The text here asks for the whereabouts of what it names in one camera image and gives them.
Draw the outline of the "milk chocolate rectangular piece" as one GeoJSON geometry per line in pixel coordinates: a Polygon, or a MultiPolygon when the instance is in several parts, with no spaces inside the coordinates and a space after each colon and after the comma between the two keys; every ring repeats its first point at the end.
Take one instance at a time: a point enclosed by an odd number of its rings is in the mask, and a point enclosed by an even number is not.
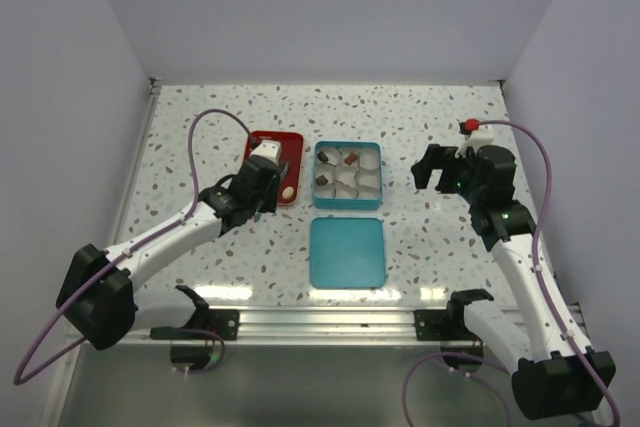
{"type": "Polygon", "coordinates": [[[358,155],[354,152],[350,153],[345,159],[344,162],[346,165],[352,165],[358,160],[358,155]]]}

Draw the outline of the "metal tongs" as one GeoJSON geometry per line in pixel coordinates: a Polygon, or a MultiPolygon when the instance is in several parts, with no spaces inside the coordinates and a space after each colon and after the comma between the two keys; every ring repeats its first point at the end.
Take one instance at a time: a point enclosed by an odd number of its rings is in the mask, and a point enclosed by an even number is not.
{"type": "Polygon", "coordinates": [[[289,172],[290,162],[288,160],[281,161],[279,163],[279,177],[280,181],[283,182],[289,172]]]}

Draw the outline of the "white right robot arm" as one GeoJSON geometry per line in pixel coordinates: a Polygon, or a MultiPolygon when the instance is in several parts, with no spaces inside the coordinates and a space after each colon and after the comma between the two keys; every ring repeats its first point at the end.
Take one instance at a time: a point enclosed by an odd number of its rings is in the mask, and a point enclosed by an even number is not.
{"type": "Polygon", "coordinates": [[[533,244],[534,219],[514,197],[514,155],[493,145],[460,154],[431,144],[411,168],[416,188],[426,188],[434,171],[441,173],[439,193],[468,203],[472,228],[505,276],[523,324],[510,321],[486,290],[470,289],[453,292],[441,314],[415,311],[416,336],[431,331],[483,341],[509,373],[516,404],[530,420],[596,410],[616,366],[581,331],[533,244]]]}

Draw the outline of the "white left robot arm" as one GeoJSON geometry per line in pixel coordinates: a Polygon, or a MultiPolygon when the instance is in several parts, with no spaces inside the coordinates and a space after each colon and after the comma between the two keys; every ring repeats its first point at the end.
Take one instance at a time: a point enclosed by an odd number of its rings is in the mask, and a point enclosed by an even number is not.
{"type": "Polygon", "coordinates": [[[135,325],[135,293],[179,257],[276,210],[288,163],[252,155],[240,170],[203,189],[195,202],[147,233],[100,250],[92,244],[73,256],[56,308],[95,349],[118,343],[135,325]]]}

